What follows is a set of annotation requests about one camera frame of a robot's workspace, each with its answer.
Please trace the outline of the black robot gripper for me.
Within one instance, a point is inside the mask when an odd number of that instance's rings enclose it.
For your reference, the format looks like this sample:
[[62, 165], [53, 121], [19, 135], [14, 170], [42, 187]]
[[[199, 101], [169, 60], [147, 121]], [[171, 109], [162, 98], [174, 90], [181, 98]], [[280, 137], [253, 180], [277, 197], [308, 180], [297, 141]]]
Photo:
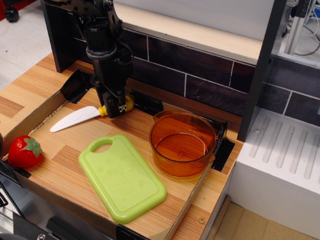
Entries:
[[91, 52], [94, 76], [91, 82], [98, 92], [100, 103], [105, 105], [107, 116], [115, 118], [127, 110], [125, 86], [132, 75], [131, 51]]

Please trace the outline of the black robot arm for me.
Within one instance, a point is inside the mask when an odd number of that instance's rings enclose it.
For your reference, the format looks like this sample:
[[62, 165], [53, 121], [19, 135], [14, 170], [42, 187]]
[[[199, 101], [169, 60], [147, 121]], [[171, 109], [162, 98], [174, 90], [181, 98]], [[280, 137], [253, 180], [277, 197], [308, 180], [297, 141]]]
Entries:
[[61, 73], [81, 56], [90, 59], [94, 74], [78, 71], [96, 89], [107, 115], [128, 109], [125, 86], [133, 73], [134, 55], [120, 36], [122, 20], [111, 0], [44, 0], [42, 7], [56, 70]]

